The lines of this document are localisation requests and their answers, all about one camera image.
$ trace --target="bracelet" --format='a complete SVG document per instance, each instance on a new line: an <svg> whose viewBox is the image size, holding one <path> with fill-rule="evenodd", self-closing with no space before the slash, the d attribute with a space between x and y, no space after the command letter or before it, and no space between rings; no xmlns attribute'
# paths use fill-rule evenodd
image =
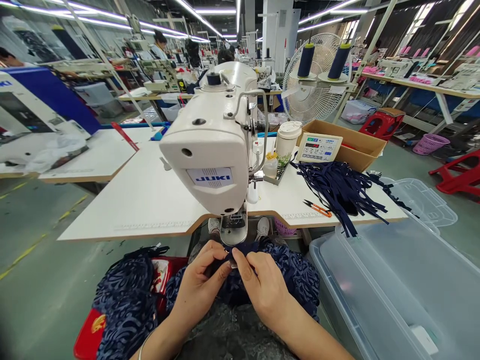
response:
<svg viewBox="0 0 480 360"><path fill-rule="evenodd" d="M144 345L145 343L147 342L147 340L149 339L150 335L152 335L154 333L155 329L153 329L149 334L148 336L146 337L146 339L143 341L143 344L140 346L140 352L138 353L138 360L142 360L142 350L144 349Z"/></svg>

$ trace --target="pink basket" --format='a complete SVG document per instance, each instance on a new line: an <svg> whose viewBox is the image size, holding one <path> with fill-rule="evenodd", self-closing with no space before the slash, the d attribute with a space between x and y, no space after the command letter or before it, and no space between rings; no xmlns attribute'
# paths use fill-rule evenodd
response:
<svg viewBox="0 0 480 360"><path fill-rule="evenodd" d="M275 227L276 227L276 230L278 231L278 235L280 236L292 236L297 231L297 229L290 229L286 227L277 218L275 218Z"/></svg>
<svg viewBox="0 0 480 360"><path fill-rule="evenodd" d="M428 155L442 146L450 144L450 140L436 134L425 134L413 148L413 152L419 155Z"/></svg>

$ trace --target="navy thread spool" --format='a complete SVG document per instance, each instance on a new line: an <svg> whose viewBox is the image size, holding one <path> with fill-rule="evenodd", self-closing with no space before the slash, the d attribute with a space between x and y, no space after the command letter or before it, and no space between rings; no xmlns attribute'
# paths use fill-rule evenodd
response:
<svg viewBox="0 0 480 360"><path fill-rule="evenodd" d="M350 44L340 44L336 50L335 58L331 63L330 71L328 72L328 80L338 80L344 70L345 63L350 53Z"/></svg>
<svg viewBox="0 0 480 360"><path fill-rule="evenodd" d="M300 79L308 78L310 75L310 68L314 59L315 45L308 43L301 51L300 65L298 65L298 77Z"/></svg>

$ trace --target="white cup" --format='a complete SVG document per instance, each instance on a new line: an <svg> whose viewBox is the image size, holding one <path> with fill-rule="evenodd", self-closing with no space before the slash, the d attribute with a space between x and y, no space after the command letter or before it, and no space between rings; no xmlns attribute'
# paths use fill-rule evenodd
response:
<svg viewBox="0 0 480 360"><path fill-rule="evenodd" d="M278 154L278 166L285 167L292 157L292 151L297 144L297 139L302 134L300 121L287 121L280 125L276 136L276 153Z"/></svg>

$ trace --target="green floor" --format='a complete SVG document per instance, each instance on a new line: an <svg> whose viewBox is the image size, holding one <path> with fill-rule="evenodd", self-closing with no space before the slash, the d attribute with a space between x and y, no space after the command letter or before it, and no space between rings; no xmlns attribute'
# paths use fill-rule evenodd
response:
<svg viewBox="0 0 480 360"><path fill-rule="evenodd" d="M433 188L439 178L430 177L428 171L438 166L433 158L389 143L371 168L393 179L416 178ZM480 244L476 241L480 205L463 195L437 193L458 214L456 224L440 229L441 236L480 267ZM5 359L73 359L73 344L96 284L112 263L124 253L158 242L171 246L169 255L187 253L189 236L57 242L93 199L89 195L76 205L84 196L70 184L0 180L0 274L23 256L0 279L0 350L9 351Z"/></svg>

